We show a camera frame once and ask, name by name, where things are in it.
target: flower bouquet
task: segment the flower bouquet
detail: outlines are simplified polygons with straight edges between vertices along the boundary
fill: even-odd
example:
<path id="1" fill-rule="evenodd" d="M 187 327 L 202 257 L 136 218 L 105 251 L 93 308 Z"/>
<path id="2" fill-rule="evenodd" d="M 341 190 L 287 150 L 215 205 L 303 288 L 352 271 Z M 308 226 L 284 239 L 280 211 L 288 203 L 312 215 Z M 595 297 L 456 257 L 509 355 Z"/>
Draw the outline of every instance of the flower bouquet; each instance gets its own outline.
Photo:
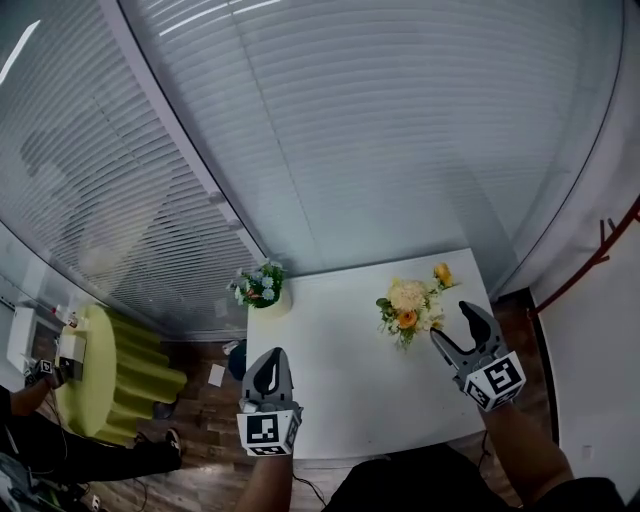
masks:
<path id="1" fill-rule="evenodd" d="M 227 290 L 233 291 L 239 306 L 247 304 L 256 309 L 269 308 L 274 313 L 272 316 L 280 316 L 291 309 L 291 298 L 283 283 L 282 265 L 267 260 L 253 272 L 238 269 Z"/>
<path id="2" fill-rule="evenodd" d="M 382 313 L 381 332 L 397 336 L 396 344 L 406 350 L 420 331 L 441 329 L 444 312 L 438 299 L 452 286 L 453 276 L 446 263 L 434 268 L 429 281 L 394 278 L 387 296 L 376 301 Z"/>

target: potted plant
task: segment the potted plant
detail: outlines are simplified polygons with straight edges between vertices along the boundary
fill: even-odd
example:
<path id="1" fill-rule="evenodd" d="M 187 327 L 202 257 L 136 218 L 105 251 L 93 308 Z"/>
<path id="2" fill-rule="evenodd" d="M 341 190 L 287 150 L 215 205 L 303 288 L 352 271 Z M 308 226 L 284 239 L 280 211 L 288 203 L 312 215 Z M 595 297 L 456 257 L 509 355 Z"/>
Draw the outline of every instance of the potted plant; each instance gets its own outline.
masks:
<path id="1" fill-rule="evenodd" d="M 247 304 L 265 316 L 276 318 L 291 309 L 291 296 L 284 286 L 284 269 L 275 261 L 267 260 L 253 272 L 238 269 L 227 290 L 234 293 L 238 305 Z"/>

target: orange flower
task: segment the orange flower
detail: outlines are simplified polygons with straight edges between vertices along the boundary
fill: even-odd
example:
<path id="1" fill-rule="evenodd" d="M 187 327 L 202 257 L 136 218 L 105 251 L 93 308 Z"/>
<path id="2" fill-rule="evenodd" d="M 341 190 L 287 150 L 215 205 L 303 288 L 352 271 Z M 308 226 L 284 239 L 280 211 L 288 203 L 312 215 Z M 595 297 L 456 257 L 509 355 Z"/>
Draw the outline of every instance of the orange flower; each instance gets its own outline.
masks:
<path id="1" fill-rule="evenodd" d="M 416 322 L 418 321 L 418 314 L 415 311 L 406 311 L 404 313 L 400 313 L 397 320 L 398 327 L 400 327 L 400 329 L 407 329 L 408 327 L 416 325 Z"/>
<path id="2" fill-rule="evenodd" d="M 453 286 L 453 276 L 451 275 L 449 266 L 446 263 L 439 263 L 436 265 L 436 268 L 433 269 L 433 273 L 445 288 L 451 288 Z"/>

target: sneaker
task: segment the sneaker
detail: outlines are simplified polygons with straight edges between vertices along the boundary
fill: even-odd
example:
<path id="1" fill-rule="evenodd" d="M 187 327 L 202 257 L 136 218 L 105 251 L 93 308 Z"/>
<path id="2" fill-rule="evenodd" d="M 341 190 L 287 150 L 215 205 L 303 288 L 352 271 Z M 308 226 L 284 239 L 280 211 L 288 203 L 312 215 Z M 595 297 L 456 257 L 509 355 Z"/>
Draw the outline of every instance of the sneaker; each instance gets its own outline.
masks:
<path id="1" fill-rule="evenodd" d="M 151 441 L 149 441 L 149 438 L 145 436 L 142 432 L 138 432 L 133 442 L 135 445 L 139 445 L 142 443 L 150 443 Z"/>
<path id="2" fill-rule="evenodd" d="M 170 428 L 164 436 L 167 443 L 173 448 L 178 450 L 178 454 L 182 457 L 182 443 L 180 442 L 180 436 L 175 428 Z"/>

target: window blinds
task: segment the window blinds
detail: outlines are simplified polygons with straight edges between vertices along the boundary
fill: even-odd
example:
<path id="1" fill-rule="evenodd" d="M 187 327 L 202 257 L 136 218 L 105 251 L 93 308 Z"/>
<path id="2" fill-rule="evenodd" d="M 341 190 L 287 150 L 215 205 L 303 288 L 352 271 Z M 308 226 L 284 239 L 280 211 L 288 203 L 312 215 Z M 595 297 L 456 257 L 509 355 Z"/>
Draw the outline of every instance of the window blinds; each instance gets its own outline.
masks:
<path id="1" fill-rule="evenodd" d="M 621 2 L 121 2 L 162 87 L 298 273 L 471 246 L 488 288 L 594 143 Z"/>
<path id="2" fill-rule="evenodd" d="M 244 328 L 254 260 L 209 202 L 94 1 L 0 7 L 0 217 L 61 272 L 172 332 Z"/>

